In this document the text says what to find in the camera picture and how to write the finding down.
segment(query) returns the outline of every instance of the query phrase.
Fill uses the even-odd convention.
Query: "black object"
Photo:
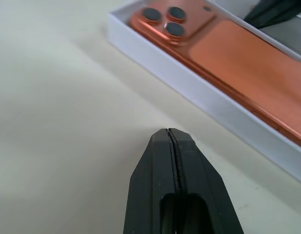
[[[161,20],[161,13],[154,8],[145,8],[142,12],[142,15],[151,21],[159,21]]]
[[[174,22],[166,24],[166,31],[176,37],[181,37],[185,34],[185,29],[180,24]]]
[[[123,234],[242,234],[221,176],[191,136],[150,138],[129,187]]]
[[[168,9],[169,14],[176,18],[177,20],[185,20],[186,18],[186,13],[183,9],[176,7],[176,6],[172,6]]]
[[[260,29],[288,21],[301,13],[301,0],[261,0],[244,18]]]

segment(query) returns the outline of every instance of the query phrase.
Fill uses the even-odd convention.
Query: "phone box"
[[[301,182],[300,146],[265,124],[229,96],[128,26],[133,13],[144,6],[145,3],[142,1],[130,1],[109,13],[108,36],[110,42]],[[214,6],[228,15],[235,23],[242,25],[284,53],[301,61],[300,55],[278,41],[230,14],[220,6],[216,4]]]

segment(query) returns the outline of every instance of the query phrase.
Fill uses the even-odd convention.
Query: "white box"
[[[110,42],[301,182],[300,146],[265,124],[229,96],[128,26],[133,13],[144,6],[145,4],[141,1],[130,2],[109,14],[108,34]],[[284,53],[301,61],[301,56],[281,43],[218,5],[215,6],[234,22],[270,42]]]

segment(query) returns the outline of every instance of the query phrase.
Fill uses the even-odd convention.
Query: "orange smartphone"
[[[301,62],[204,0],[155,0],[130,25],[301,146]]]

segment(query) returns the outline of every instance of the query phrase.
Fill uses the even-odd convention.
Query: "copper smartphone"
[[[204,0],[155,0],[130,25],[301,146],[301,62]]]

